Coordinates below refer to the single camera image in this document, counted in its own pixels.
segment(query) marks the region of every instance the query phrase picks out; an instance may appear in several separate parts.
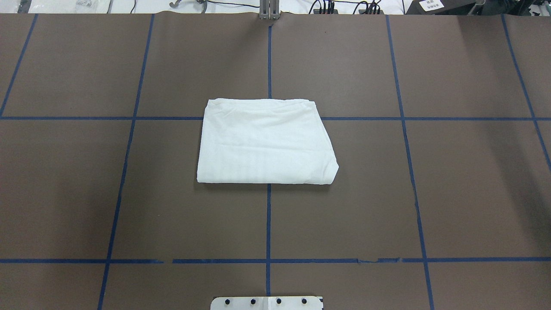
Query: blue tape grid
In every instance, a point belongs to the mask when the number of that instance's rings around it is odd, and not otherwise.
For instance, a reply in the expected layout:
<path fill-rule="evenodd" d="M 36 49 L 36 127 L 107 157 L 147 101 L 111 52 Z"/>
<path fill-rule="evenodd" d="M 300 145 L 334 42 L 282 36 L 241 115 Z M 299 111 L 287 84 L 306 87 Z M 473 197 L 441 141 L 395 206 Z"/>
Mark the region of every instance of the blue tape grid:
<path fill-rule="evenodd" d="M 145 74 L 145 67 L 147 63 L 147 56 L 149 51 L 149 44 L 151 40 L 153 23 L 155 15 L 152 14 L 149 33 L 147 38 L 147 43 L 145 47 L 144 60 L 142 64 L 142 71 L 140 75 L 136 103 L 134 105 L 134 113 L 132 116 L 3 116 L 3 112 L 6 108 L 6 104 L 9 99 L 10 92 L 12 90 L 14 81 L 17 77 L 19 67 L 23 60 L 25 51 L 27 49 L 29 40 L 33 33 L 36 21 L 38 19 L 38 14 L 35 14 L 29 33 L 26 37 L 25 43 L 21 50 L 21 54 L 18 58 L 17 64 L 15 66 L 10 84 L 6 91 L 6 95 L 2 102 L 0 108 L 0 120 L 131 120 L 132 125 L 128 137 L 128 144 L 125 154 L 125 163 L 123 166 L 123 172 L 121 176 L 121 183 L 119 187 L 117 204 L 115 209 L 115 215 L 113 220 L 113 225 L 111 229 L 111 236 L 109 241 L 109 248 L 107 250 L 106 259 L 0 259 L 0 264 L 105 264 L 104 277 L 102 280 L 102 286 L 100 291 L 100 297 L 98 302 L 98 309 L 102 308 L 103 298 L 105 295 L 105 289 L 107 284 L 107 278 L 109 276 L 109 266 L 110 264 L 162 264 L 163 261 L 156 259 L 111 259 L 112 250 L 114 245 L 118 214 L 120 211 L 120 205 L 122 200 L 122 189 L 125 183 L 126 170 L 128 166 L 128 157 L 130 152 L 130 147 L 132 144 L 132 138 L 134 133 L 134 128 L 136 121 L 147 121 L 147 120 L 202 120 L 202 116 L 137 116 L 139 100 L 142 90 L 143 77 Z M 401 92 L 399 88 L 398 72 L 396 67 L 395 53 L 392 43 L 392 32 L 390 26 L 390 20 L 388 15 L 386 16 L 387 32 L 388 32 L 388 42 L 390 46 L 391 58 L 392 58 L 392 67 L 395 75 L 395 84 L 396 84 L 396 93 L 398 97 L 398 105 L 400 110 L 400 117 L 322 117 L 322 120 L 333 121 L 400 121 L 402 123 L 402 131 L 404 136 L 404 144 L 406 147 L 406 155 L 408 159 L 408 168 L 410 174 L 410 180 L 414 192 L 415 200 L 415 209 L 417 211 L 417 222 L 418 222 L 418 232 L 420 239 L 420 246 L 422 249 L 421 258 L 381 258 L 377 261 L 366 261 L 360 260 L 357 258 L 340 258 L 340 259 L 273 259 L 271 258 L 271 184 L 267 184 L 267 216 L 266 216 L 266 258 L 265 259 L 174 259 L 173 264 L 265 264 L 266 265 L 266 294 L 269 296 L 271 294 L 271 277 L 270 277 L 270 267 L 271 264 L 379 264 L 379 263 L 422 263 L 425 270 L 425 280 L 427 286 L 427 292 L 429 297 L 429 305 L 431 310 L 434 309 L 434 300 L 432 295 L 431 283 L 430 283 L 430 273 L 428 268 L 428 263 L 472 263 L 472 262 L 521 262 L 521 261 L 551 261 L 551 257 L 469 257 L 469 258 L 428 258 L 426 256 L 426 249 L 424 244 L 423 236 L 423 227 L 421 221 L 421 214 L 419 211 L 419 202 L 417 198 L 417 188 L 415 185 L 415 176 L 413 170 L 413 164 L 411 159 L 411 154 L 409 150 L 409 142 L 407 137 L 407 128 L 406 121 L 531 121 L 534 123 L 536 132 L 544 153 L 547 165 L 551 170 L 551 161 L 541 131 L 538 126 L 539 121 L 551 121 L 551 117 L 536 117 L 526 85 L 522 78 L 522 74 L 518 67 L 516 56 L 512 47 L 511 39 L 509 37 L 509 31 L 507 28 L 507 23 L 505 16 L 501 16 L 503 23 L 503 28 L 505 32 L 505 37 L 507 39 L 507 45 L 511 54 L 515 70 L 517 72 L 519 82 L 521 84 L 523 93 L 525 95 L 526 103 L 530 110 L 531 117 L 407 117 L 404 115 Z M 268 98 L 272 98 L 272 26 L 268 28 Z"/>

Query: vertical blue line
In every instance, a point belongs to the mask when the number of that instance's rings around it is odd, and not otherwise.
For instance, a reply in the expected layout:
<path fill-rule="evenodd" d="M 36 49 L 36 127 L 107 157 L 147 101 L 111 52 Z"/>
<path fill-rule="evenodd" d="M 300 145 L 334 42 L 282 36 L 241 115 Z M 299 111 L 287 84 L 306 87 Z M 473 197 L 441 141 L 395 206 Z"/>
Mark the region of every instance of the vertical blue line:
<path fill-rule="evenodd" d="M 549 159 L 549 153 L 547 152 L 547 148 L 545 147 L 545 143 L 543 142 L 542 133 L 539 130 L 539 125 L 538 125 L 538 121 L 536 120 L 536 114 L 534 113 L 534 109 L 532 107 L 532 102 L 530 102 L 530 97 L 528 96 L 528 91 L 526 90 L 524 79 L 522 78 L 522 74 L 520 73 L 520 69 L 516 61 L 515 52 L 513 52 L 513 45 L 511 44 L 511 38 L 509 37 L 509 30 L 507 29 L 507 22 L 505 21 L 505 15 L 503 14 L 501 15 L 501 22 L 503 23 L 503 30 L 505 31 L 505 37 L 507 38 L 507 45 L 509 46 L 509 52 L 511 53 L 511 58 L 513 59 L 513 64 L 515 65 L 515 70 L 517 72 L 520 85 L 522 86 L 522 91 L 524 92 L 524 98 L 526 98 L 526 103 L 528 104 L 530 115 L 532 115 L 532 121 L 534 122 L 536 133 L 538 134 L 539 143 L 542 145 L 543 155 L 545 156 L 545 161 L 547 161 L 547 167 L 551 171 L 551 159 Z"/>
<path fill-rule="evenodd" d="M 272 98 L 272 26 L 268 27 L 268 98 Z"/>
<path fill-rule="evenodd" d="M 126 145 L 125 163 L 122 166 L 121 183 L 118 187 L 117 206 L 115 207 L 115 216 L 113 218 L 113 226 L 111 227 L 111 237 L 109 238 L 109 247 L 107 249 L 107 261 L 105 263 L 104 276 L 101 282 L 101 291 L 100 291 L 100 298 L 98 301 L 98 310 L 101 310 L 103 308 L 103 299 L 105 296 L 105 288 L 107 286 L 107 278 L 109 276 L 109 267 L 111 264 L 111 256 L 113 254 L 113 244 L 115 242 L 115 233 L 117 231 L 118 214 L 121 209 L 122 188 L 124 187 L 125 180 L 126 180 L 126 170 L 128 168 L 128 156 L 130 154 L 130 147 L 132 145 L 132 138 L 134 136 L 134 127 L 136 126 L 136 115 L 138 114 L 139 99 L 140 99 L 140 94 L 142 92 L 143 76 L 145 74 L 145 64 L 147 63 L 147 55 L 149 52 L 149 43 L 151 41 L 151 33 L 153 30 L 154 20 L 155 20 L 155 14 L 151 14 L 151 21 L 149 22 L 149 32 L 147 35 L 147 42 L 145 43 L 145 53 L 143 56 L 142 72 L 139 78 L 138 92 L 136 94 L 136 103 L 134 105 L 134 114 L 133 114 L 134 117 L 132 119 L 132 125 L 130 126 L 130 134 L 128 135 L 128 144 Z"/>
<path fill-rule="evenodd" d="M 270 260 L 272 259 L 272 185 L 267 186 L 266 202 L 266 296 L 272 294 Z"/>
<path fill-rule="evenodd" d="M 38 18 L 38 14 L 35 14 L 33 18 L 33 23 L 31 24 L 31 28 L 29 29 L 29 33 L 27 34 L 27 38 L 25 39 L 25 44 L 23 44 L 23 48 L 21 49 L 21 54 L 19 54 L 19 59 L 17 60 L 17 64 L 15 65 L 12 79 L 9 81 L 9 86 L 8 86 L 8 89 L 6 90 L 6 95 L 4 96 L 2 107 L 0 108 L 0 116 L 2 116 L 2 114 L 4 113 L 4 109 L 6 108 L 6 104 L 8 103 L 9 93 L 12 91 L 13 83 L 15 82 L 15 76 L 19 71 L 19 66 L 21 66 L 21 61 L 23 60 L 23 56 L 25 55 L 25 51 L 27 50 L 27 45 L 29 44 L 29 40 L 31 39 L 31 34 L 33 34 L 34 25 L 36 24 L 37 18 Z"/>
<path fill-rule="evenodd" d="M 426 290 L 429 296 L 430 309 L 434 310 L 433 288 L 430 283 L 429 263 L 426 260 L 425 237 L 423 236 L 423 225 L 421 223 L 421 211 L 419 210 L 419 200 L 417 198 L 417 187 L 415 185 L 415 175 L 413 174 L 412 158 L 409 150 L 408 134 L 406 130 L 406 118 L 404 116 L 404 108 L 402 105 L 402 94 L 400 92 L 400 84 L 398 82 L 398 71 L 396 68 L 394 46 L 392 44 L 392 32 L 390 30 L 390 20 L 388 18 L 388 15 L 385 15 L 385 17 L 386 17 L 386 29 L 388 32 L 388 43 L 390 45 L 390 55 L 392 58 L 392 69 L 394 70 L 394 82 L 396 84 L 396 94 L 398 96 L 398 107 L 400 109 L 400 118 L 402 120 L 402 132 L 404 135 L 404 143 L 406 144 L 406 156 L 408 159 L 409 179 L 412 183 L 413 196 L 415 198 L 415 211 L 417 212 L 417 229 L 419 231 L 419 241 L 421 242 L 421 253 L 423 255 L 423 267 L 425 269 Z"/>

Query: white bracket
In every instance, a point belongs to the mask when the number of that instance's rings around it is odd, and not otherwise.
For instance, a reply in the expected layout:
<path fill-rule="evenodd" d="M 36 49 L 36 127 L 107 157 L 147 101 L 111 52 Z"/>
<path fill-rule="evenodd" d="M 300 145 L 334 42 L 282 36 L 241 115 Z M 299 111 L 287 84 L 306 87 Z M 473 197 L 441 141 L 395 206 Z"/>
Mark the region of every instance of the white bracket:
<path fill-rule="evenodd" d="M 279 0 L 260 0 L 260 19 L 279 19 Z"/>
<path fill-rule="evenodd" d="M 210 310 L 323 310 L 323 298 L 316 296 L 217 297 Z"/>

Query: folded white fabric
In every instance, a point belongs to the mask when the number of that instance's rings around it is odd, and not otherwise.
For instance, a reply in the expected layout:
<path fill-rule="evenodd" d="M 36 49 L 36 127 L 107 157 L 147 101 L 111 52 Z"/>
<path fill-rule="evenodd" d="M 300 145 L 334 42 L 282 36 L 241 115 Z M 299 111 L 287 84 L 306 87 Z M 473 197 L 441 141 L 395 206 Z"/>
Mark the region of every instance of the folded white fabric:
<path fill-rule="evenodd" d="M 313 101 L 214 99 L 205 108 L 200 183 L 331 184 L 338 168 Z"/>

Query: white plate with holes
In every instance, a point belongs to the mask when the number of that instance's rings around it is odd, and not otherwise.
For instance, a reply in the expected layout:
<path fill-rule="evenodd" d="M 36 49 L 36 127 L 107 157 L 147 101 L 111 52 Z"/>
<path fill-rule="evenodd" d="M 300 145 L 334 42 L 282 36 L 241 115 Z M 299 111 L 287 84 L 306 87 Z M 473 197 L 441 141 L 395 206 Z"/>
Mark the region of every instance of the white plate with holes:
<path fill-rule="evenodd" d="M 210 310 L 323 310 L 316 296 L 217 297 Z"/>

